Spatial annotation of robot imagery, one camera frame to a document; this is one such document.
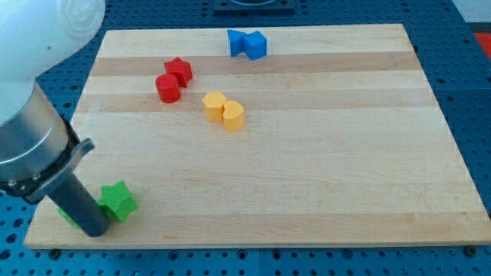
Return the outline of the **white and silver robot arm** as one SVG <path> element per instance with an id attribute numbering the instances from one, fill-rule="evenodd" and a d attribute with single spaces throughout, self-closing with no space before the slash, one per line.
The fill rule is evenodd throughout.
<path id="1" fill-rule="evenodd" d="M 36 79 L 88 44 L 104 13 L 104 0 L 1 2 L 1 190 L 29 204 L 49 197 L 90 237 L 109 219 L 74 169 L 94 144 L 79 139 Z"/>

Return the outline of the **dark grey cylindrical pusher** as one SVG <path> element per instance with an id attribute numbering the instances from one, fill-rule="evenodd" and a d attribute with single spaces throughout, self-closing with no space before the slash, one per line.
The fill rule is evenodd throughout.
<path id="1" fill-rule="evenodd" d="M 76 175 L 70 174 L 49 198 L 89 237 L 102 236 L 110 220 Z"/>

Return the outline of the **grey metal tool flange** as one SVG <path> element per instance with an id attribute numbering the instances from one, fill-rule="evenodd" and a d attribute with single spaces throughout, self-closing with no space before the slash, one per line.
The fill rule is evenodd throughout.
<path id="1" fill-rule="evenodd" d="M 73 188 L 73 191 L 78 189 L 79 192 L 84 191 L 86 197 L 90 195 L 74 174 L 74 170 L 80 161 L 95 148 L 94 142 L 90 138 L 80 140 L 70 122 L 66 118 L 62 120 L 68 130 L 68 144 L 60 157 L 45 171 L 42 171 L 37 179 L 25 179 L 15 184 L 1 181 L 2 193 L 21 197 L 28 204 L 35 205 L 45 196 L 50 196 L 56 189 L 65 186 L 68 180 L 73 178 L 73 183 L 77 183 L 77 188 Z"/>

